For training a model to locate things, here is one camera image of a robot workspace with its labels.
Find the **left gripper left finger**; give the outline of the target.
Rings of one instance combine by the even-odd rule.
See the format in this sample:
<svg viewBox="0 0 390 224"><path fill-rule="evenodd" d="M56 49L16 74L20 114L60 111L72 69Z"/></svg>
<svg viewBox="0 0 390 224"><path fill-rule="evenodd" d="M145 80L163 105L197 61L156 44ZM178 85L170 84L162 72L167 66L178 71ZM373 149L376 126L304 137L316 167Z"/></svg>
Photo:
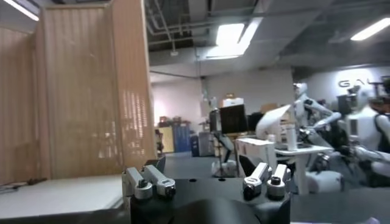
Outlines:
<svg viewBox="0 0 390 224"><path fill-rule="evenodd" d="M176 182L164 174L166 157L148 160L141 170L128 167L122 171L122 199L125 205L130 199L149 200L154 195L172 199L176 194Z"/></svg>

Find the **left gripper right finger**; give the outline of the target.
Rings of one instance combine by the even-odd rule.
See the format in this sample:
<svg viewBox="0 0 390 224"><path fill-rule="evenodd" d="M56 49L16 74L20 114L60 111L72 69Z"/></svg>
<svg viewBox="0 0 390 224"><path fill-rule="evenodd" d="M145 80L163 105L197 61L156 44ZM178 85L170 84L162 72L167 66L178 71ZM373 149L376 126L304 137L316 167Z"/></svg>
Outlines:
<svg viewBox="0 0 390 224"><path fill-rule="evenodd" d="M285 164L277 165L275 170L265 162L255 164L245 155L239 156L245 177L243 179L243 197L257 197L266 185L267 197L284 197L289 188L290 169Z"/></svg>

